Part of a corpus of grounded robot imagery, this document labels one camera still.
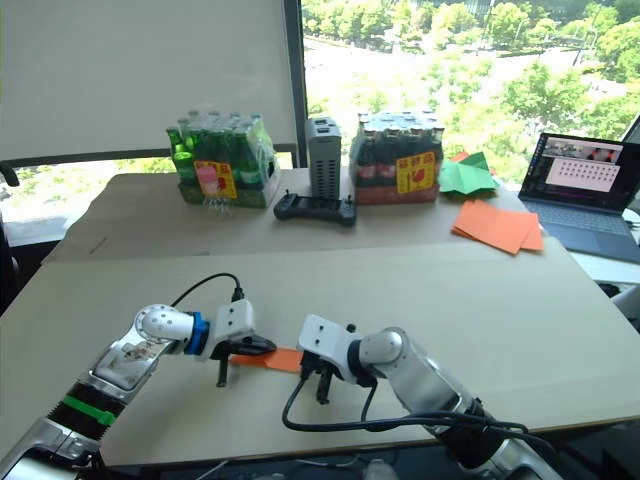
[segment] orange paper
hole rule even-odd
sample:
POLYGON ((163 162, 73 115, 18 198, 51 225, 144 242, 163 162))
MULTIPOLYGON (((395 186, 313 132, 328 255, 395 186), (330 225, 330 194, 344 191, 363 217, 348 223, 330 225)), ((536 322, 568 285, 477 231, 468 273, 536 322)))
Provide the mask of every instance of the orange paper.
POLYGON ((462 205, 452 233, 513 255, 521 248, 542 250, 544 246, 536 214, 501 210, 481 200, 462 205))
POLYGON ((302 352, 292 348, 278 348, 275 352, 263 355, 233 355, 233 365, 247 365, 250 367, 272 368, 285 372, 299 373, 302 352))

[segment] robotic arm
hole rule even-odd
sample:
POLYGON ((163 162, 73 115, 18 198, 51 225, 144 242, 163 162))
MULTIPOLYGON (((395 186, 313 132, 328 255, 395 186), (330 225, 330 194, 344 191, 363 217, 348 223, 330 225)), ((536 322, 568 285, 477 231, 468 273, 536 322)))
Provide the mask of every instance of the robotic arm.
POLYGON ((0 479, 76 478, 100 441, 138 394, 164 354, 220 361, 218 387, 227 378, 232 353, 259 355, 276 346, 254 334, 253 307, 246 299, 218 310, 215 322, 199 312, 167 305, 140 310, 129 331, 83 373, 61 402, 39 418, 0 461, 0 479))
MULTIPOLYGON (((386 378, 411 414, 446 411, 493 420, 480 400, 429 358, 407 334, 396 327, 373 335, 345 330, 317 315, 307 316, 298 339, 303 350, 303 373, 321 374, 317 400, 327 403, 332 375, 348 383, 373 386, 386 378)), ((505 438, 486 429, 464 426, 425 426, 455 456, 468 473, 487 479, 526 474, 543 480, 561 477, 526 442, 505 438)))

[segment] laptop keyboard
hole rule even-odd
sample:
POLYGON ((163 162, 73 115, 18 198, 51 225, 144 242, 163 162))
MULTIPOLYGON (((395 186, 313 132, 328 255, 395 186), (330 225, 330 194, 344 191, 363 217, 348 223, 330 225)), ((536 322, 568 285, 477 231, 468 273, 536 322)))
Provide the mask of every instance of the laptop keyboard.
POLYGON ((541 222, 557 223, 568 227, 577 227, 597 232, 627 235, 629 227, 621 216, 602 215, 578 209, 568 209, 536 203, 532 209, 541 222))

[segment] green band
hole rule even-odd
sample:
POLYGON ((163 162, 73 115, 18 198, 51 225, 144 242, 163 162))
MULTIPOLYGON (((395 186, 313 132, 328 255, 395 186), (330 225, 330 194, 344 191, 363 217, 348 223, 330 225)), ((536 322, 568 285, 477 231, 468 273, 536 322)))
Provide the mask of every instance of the green band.
POLYGON ((100 425, 113 425, 113 422, 116 421, 116 416, 111 412, 102 411, 96 407, 92 407, 84 403, 82 400, 78 400, 70 395, 66 395, 62 399, 62 403, 70 406, 78 410, 79 412, 84 413, 85 415, 89 415, 90 417, 95 418, 100 425))

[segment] game controller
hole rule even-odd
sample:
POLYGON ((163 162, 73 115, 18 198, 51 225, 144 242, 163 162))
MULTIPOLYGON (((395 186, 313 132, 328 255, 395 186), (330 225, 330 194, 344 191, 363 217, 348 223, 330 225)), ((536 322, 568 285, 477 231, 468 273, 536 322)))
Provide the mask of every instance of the game controller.
POLYGON ((273 207, 273 214, 278 220, 290 218, 317 218, 337 222, 345 227, 356 223, 356 204, 351 195, 346 200, 335 200, 318 197, 301 197, 295 193, 287 193, 273 207))

